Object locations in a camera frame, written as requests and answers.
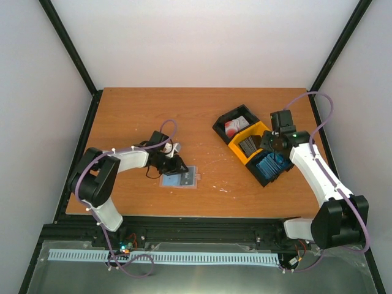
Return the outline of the pink card holder wallet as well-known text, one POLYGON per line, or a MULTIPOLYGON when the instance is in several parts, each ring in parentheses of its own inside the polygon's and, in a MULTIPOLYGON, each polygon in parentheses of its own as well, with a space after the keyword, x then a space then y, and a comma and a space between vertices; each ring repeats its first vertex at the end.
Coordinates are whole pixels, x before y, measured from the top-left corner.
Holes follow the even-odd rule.
POLYGON ((197 166, 188 166, 189 171, 174 175, 163 175, 160 179, 160 187, 196 189, 197 183, 201 180, 197 166))

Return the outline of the blue card stack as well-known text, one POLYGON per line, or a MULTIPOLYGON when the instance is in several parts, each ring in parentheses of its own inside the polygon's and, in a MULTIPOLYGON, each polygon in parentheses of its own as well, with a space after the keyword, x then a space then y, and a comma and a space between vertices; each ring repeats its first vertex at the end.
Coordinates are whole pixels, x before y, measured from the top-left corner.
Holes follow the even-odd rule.
POLYGON ((281 155, 269 153, 256 166, 266 179, 270 179, 284 171, 289 166, 289 163, 281 155))

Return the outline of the dark card stack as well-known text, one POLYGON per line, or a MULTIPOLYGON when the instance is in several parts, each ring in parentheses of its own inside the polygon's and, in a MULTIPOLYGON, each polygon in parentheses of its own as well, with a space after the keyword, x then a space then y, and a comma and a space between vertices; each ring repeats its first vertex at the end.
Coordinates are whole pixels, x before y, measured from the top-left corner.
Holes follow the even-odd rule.
POLYGON ((251 135, 239 142, 239 147, 246 157, 250 157, 253 153, 260 149, 261 140, 261 136, 251 135))

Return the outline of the white card stack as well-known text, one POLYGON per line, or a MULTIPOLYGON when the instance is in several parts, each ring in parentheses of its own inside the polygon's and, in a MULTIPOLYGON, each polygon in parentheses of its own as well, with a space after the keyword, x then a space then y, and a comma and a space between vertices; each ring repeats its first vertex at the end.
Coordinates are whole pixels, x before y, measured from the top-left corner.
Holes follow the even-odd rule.
POLYGON ((227 121, 224 124, 225 134, 228 138, 232 138, 236 135, 241 129, 247 127, 249 122, 244 118, 244 116, 239 116, 235 119, 227 121))

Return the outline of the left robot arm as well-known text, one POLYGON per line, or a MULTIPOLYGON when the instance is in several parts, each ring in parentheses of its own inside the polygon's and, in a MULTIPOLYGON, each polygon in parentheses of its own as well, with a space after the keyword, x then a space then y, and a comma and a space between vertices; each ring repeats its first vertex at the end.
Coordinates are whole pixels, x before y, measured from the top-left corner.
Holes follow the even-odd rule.
POLYGON ((186 173, 189 168, 179 150, 178 143, 158 131, 153 132, 149 140, 122 150, 88 148, 71 173, 67 188, 92 214, 97 225, 107 230, 107 241, 113 246, 122 246, 127 241, 127 230, 121 227, 123 217, 111 199, 117 174, 150 167, 160 175, 186 173))

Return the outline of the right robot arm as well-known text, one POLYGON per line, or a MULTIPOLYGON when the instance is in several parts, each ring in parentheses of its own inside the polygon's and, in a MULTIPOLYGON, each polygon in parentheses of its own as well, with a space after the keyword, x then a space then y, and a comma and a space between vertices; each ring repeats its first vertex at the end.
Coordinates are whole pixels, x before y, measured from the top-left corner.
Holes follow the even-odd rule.
POLYGON ((288 159, 301 172, 319 205, 312 219, 285 220, 286 237, 313 242, 321 249, 359 244, 360 252, 365 253, 370 248, 366 198, 354 195, 342 184, 321 156, 314 136, 296 129, 290 110, 273 112, 270 118, 272 129, 263 133, 261 147, 288 159))

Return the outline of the yellow bin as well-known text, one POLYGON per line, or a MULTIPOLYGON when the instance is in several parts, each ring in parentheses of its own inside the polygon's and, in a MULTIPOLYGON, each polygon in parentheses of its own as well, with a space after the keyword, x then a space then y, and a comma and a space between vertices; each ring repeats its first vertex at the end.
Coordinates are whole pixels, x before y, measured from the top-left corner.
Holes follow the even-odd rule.
POLYGON ((246 165, 263 148, 259 147, 264 131, 269 130, 261 121, 247 126, 237 133, 228 144, 238 159, 246 165))

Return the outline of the black bin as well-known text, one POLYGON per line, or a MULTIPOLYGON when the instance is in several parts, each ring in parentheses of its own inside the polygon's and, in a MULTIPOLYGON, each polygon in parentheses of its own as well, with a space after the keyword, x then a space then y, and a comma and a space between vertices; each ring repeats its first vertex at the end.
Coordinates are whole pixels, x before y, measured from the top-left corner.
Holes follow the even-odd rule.
POLYGON ((293 164, 280 154, 261 151, 252 157, 246 164, 246 168, 261 186, 265 187, 275 181, 283 172, 290 171, 293 164))
POLYGON ((245 105, 240 105, 220 116, 214 123, 213 130, 227 145, 237 133, 259 121, 245 105))

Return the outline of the black bin left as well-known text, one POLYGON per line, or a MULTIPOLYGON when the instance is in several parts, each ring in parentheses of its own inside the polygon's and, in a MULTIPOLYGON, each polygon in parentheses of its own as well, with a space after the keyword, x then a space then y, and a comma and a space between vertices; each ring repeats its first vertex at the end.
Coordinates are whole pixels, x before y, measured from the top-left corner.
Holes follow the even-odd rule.
POLYGON ((240 105, 220 116, 214 123, 213 130, 227 145, 237 133, 259 121, 245 105, 240 105))

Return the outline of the small electronics board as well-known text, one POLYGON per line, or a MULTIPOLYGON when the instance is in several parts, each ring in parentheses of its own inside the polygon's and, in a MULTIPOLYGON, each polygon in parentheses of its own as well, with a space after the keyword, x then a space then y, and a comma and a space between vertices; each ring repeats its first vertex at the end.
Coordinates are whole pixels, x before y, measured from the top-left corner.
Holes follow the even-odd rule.
POLYGON ((131 252, 137 250, 138 243, 137 240, 125 240, 120 243, 119 251, 121 254, 130 254, 131 252))

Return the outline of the grey connector plug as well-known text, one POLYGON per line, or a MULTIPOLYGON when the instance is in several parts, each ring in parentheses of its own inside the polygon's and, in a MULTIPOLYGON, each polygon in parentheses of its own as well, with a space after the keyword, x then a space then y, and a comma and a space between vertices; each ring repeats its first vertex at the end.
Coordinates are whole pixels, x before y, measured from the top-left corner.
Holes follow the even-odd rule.
POLYGON ((290 268, 296 268, 299 265, 300 261, 302 261, 301 257, 293 257, 288 261, 288 265, 290 268))

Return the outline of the black aluminium rail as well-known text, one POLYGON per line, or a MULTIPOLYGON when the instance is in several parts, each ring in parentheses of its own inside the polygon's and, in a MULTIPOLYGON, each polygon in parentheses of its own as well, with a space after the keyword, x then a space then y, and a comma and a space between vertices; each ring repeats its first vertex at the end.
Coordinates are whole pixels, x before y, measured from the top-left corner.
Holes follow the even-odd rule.
MULTIPOLYGON (((131 241, 136 241, 139 249, 159 243, 223 243, 283 252, 308 245, 303 238, 294 241, 285 237, 279 219, 126 216, 120 228, 108 236, 115 249, 131 241)), ((39 241, 91 241, 95 247, 107 245, 101 227, 92 217, 78 215, 44 225, 39 241)))

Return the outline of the right black frame post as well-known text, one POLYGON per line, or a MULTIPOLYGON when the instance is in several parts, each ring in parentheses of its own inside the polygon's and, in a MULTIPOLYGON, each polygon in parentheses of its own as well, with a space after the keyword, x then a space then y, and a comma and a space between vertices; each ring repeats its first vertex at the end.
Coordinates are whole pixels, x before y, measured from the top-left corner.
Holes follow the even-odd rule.
POLYGON ((320 72, 318 73, 315 81, 311 86, 311 91, 318 91, 322 87, 322 84, 326 80, 327 76, 331 72, 335 62, 340 57, 343 52, 345 46, 350 40, 352 34, 355 32, 355 29, 359 25, 361 19, 364 17, 367 9, 371 5, 372 0, 359 0, 356 4, 353 12, 351 13, 349 19, 347 20, 342 32, 340 33, 337 41, 332 47, 327 59, 323 63, 320 72))

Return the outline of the black frame post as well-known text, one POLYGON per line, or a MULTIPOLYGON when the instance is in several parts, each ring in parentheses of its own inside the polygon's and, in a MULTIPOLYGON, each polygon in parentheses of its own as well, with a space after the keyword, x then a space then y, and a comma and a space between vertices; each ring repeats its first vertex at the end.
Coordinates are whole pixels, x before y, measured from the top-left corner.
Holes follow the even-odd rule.
POLYGON ((58 35, 61 43, 63 44, 67 54, 69 55, 71 61, 73 62, 79 76, 83 80, 88 92, 90 93, 91 97, 94 100, 99 100, 102 91, 98 90, 95 86, 82 58, 80 57, 72 39, 67 32, 64 23, 61 20, 55 6, 53 5, 52 1, 50 0, 39 0, 40 6, 43 8, 47 18, 49 19, 52 27, 54 28, 56 34, 58 35))
POLYGON ((332 47, 327 59, 323 63, 320 72, 318 73, 315 81, 311 86, 311 91, 318 91, 322 87, 322 84, 326 80, 327 76, 331 72, 335 62, 340 57, 343 52, 345 46, 350 40, 352 34, 355 32, 355 29, 359 25, 361 19, 364 17, 367 9, 371 5, 372 0, 359 0, 356 4, 353 12, 351 13, 349 19, 347 20, 342 32, 340 33, 337 41, 332 47))

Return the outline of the left black frame post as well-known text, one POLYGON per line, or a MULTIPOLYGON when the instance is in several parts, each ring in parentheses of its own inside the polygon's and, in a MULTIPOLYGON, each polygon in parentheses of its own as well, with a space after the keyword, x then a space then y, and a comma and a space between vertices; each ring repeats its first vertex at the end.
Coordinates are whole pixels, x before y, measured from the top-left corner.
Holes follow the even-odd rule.
POLYGON ((98 90, 95 86, 82 58, 80 57, 72 39, 67 32, 64 23, 61 20, 55 6, 53 5, 52 1, 50 0, 39 0, 40 6, 43 8, 47 18, 49 19, 52 27, 54 28, 56 34, 58 35, 61 43, 63 44, 67 54, 69 55, 71 61, 73 62, 79 76, 83 80, 88 92, 90 93, 91 97, 94 100, 99 100, 102 91, 98 90))

